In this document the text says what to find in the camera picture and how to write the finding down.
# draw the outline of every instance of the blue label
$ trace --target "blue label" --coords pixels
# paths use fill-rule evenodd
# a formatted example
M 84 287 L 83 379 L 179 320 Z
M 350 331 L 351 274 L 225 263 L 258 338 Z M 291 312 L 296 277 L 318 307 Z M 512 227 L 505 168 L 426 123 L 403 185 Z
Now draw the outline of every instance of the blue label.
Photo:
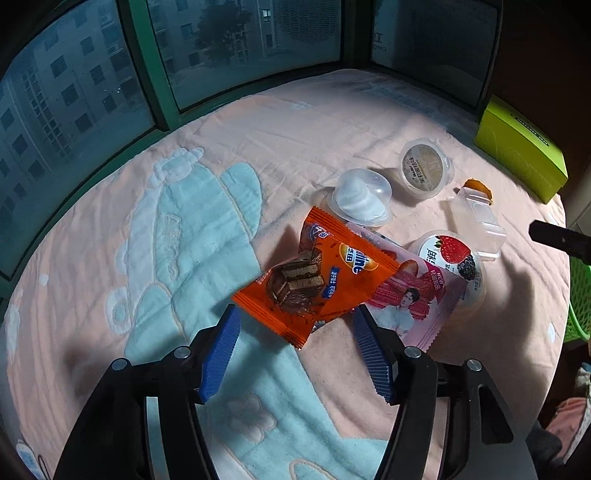
M 326 238 L 330 235 L 326 230 L 324 230 L 318 223 L 313 223 L 310 227 L 310 240 L 316 240 L 316 237 L 319 238 Z
M 333 267 L 330 269 L 329 284 L 322 292 L 322 298 L 329 299 L 336 291 L 336 277 L 340 271 L 340 268 Z

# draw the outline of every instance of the wall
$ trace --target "wall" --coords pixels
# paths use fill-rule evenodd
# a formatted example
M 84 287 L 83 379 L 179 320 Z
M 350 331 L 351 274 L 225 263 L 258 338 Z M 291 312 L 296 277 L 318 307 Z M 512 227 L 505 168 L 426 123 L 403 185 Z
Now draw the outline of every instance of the wall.
M 491 91 L 536 124 L 563 151 L 576 188 L 591 161 L 591 41 L 562 2 L 505 1 Z

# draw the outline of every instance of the strawberry image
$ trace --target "strawberry image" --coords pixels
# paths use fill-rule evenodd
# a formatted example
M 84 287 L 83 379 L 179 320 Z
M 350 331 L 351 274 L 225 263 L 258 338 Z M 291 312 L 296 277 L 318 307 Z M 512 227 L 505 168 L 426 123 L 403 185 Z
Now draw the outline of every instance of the strawberry image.
M 441 256 L 447 263 L 458 264 L 470 255 L 470 249 L 451 236 L 437 236 L 435 247 L 441 252 Z

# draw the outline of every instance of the tree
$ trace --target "tree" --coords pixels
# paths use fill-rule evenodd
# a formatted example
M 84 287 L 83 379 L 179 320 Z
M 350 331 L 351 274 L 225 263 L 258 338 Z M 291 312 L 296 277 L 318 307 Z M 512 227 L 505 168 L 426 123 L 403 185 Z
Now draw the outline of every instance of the tree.
M 214 65 L 229 64 L 234 54 L 234 34 L 240 33 L 251 17 L 250 12 L 230 0 L 223 4 L 208 0 L 197 25 L 197 48 L 206 49 L 205 55 Z

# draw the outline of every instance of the dried mango piece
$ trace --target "dried mango piece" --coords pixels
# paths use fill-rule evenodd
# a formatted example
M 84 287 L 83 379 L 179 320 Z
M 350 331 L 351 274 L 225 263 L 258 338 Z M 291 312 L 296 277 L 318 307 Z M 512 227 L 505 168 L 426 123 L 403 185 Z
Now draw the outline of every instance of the dried mango piece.
M 469 189 L 478 190 L 479 192 L 484 193 L 488 197 L 488 199 L 491 201 L 491 205 L 492 205 L 492 192 L 480 180 L 475 180 L 475 179 L 466 180 L 466 183 L 464 184 L 464 186 Z

